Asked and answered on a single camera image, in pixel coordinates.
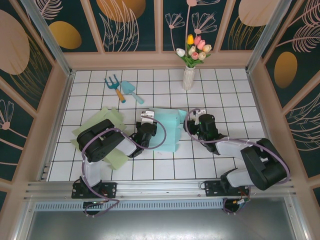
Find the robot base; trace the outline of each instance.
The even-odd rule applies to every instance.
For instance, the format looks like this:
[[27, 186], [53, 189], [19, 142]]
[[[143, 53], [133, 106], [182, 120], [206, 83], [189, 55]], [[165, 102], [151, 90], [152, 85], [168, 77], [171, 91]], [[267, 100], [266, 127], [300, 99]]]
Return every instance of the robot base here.
[[[102, 196], [106, 196], [107, 198], [114, 199], [116, 198], [116, 193], [117, 193], [117, 183], [100, 181], [98, 184], [93, 186], [92, 189]], [[74, 183], [72, 185], [71, 198], [72, 199], [101, 199], [101, 197], [98, 197], [88, 189], [88, 187], [83, 182], [81, 177], [80, 177], [80, 182]]]
[[246, 195], [249, 195], [249, 188], [247, 186], [230, 187], [228, 191], [226, 191], [221, 185], [220, 180], [205, 181], [203, 183], [205, 195], [207, 197], [241, 197], [241, 191]]

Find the wooden handle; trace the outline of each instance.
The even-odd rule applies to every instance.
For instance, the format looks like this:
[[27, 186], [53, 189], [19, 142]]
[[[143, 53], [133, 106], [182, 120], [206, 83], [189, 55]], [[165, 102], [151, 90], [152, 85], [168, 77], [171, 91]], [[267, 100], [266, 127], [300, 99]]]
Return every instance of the wooden handle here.
[[121, 94], [121, 92], [118, 89], [116, 89], [115, 92], [116, 94], [118, 94], [120, 101], [124, 104], [126, 102], [124, 96]]

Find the flower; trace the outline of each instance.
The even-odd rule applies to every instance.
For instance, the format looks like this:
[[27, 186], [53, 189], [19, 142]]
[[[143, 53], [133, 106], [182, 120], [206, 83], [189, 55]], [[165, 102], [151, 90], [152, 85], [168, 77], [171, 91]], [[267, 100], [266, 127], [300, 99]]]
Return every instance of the flower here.
[[195, 7], [197, 5], [211, 5], [219, 2], [220, 0], [186, 0], [186, 3], [189, 5], [189, 7]]
[[195, 46], [192, 46], [192, 47], [189, 49], [188, 54], [191, 56], [195, 51], [196, 51], [196, 47], [195, 47]]
[[192, 34], [188, 35], [188, 38], [186, 39], [186, 43], [189, 45], [194, 44], [194, 36], [192, 36]]
[[193, 60], [197, 60], [198, 59], [198, 53], [196, 51], [194, 53], [192, 53], [191, 58]]
[[207, 56], [207, 54], [204, 51], [202, 51], [198, 54], [199, 60], [204, 60], [206, 58], [206, 56]]
[[202, 50], [205, 45], [206, 45], [206, 41], [205, 40], [201, 40], [196, 47], [199, 50]]
[[185, 54], [186, 54], [186, 51], [183, 50], [182, 48], [177, 48], [176, 49], [176, 54], [179, 56], [179, 57], [183, 57]]
[[202, 51], [204, 51], [207, 54], [208, 52], [211, 51], [211, 49], [212, 49], [212, 46], [210, 44], [207, 44], [203, 46]]
[[195, 34], [205, 34], [205, 33], [211, 33], [217, 30], [217, 25], [214, 25], [216, 22], [214, 18], [214, 13], [207, 14], [204, 13], [199, 18], [199, 13], [192, 14], [192, 25], [194, 28]]
[[196, 36], [194, 39], [194, 45], [198, 45], [200, 41], [201, 41], [201, 36]]
[[170, 13], [167, 13], [165, 15], [165, 20], [170, 29], [180, 28], [185, 25], [185, 22], [183, 21], [181, 13], [179, 14], [174, 13], [172, 14], [172, 16]]
[[14, 114], [15, 105], [8, 101], [7, 106], [3, 99], [0, 100], [0, 129], [8, 130], [10, 128], [10, 121]]

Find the white vase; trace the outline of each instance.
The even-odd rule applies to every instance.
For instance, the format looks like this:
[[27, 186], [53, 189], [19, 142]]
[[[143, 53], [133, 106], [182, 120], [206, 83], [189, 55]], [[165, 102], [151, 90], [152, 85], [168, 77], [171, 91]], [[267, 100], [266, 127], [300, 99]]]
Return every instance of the white vase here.
[[184, 73], [183, 73], [182, 87], [186, 91], [189, 91], [194, 83], [195, 68], [196, 67], [190, 68], [190, 67], [185, 66]]

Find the toy garden tool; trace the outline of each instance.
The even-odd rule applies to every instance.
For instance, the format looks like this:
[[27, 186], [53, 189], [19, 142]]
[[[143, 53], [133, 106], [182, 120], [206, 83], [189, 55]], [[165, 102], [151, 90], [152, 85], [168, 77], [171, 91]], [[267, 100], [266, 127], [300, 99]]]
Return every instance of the toy garden tool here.
[[130, 82], [122, 81], [121, 88], [124, 94], [131, 94], [138, 103], [143, 104], [145, 102], [141, 97], [134, 93], [134, 90], [136, 90], [136, 88]]
[[124, 103], [126, 102], [126, 100], [125, 100], [124, 96], [121, 94], [121, 92], [118, 90], [118, 87], [119, 87], [120, 83], [119, 83], [116, 75], [113, 74], [113, 76], [114, 76], [114, 78], [115, 78], [115, 80], [116, 80], [116, 83], [114, 83], [114, 82], [112, 81], [111, 77], [109, 77], [111, 83], [109, 84], [108, 81], [107, 81], [107, 78], [105, 78], [105, 79], [104, 79], [105, 84], [108, 86], [109, 89], [114, 89], [114, 90], [115, 90], [115, 92], [116, 92], [116, 94], [118, 95], [120, 101], [124, 104]]

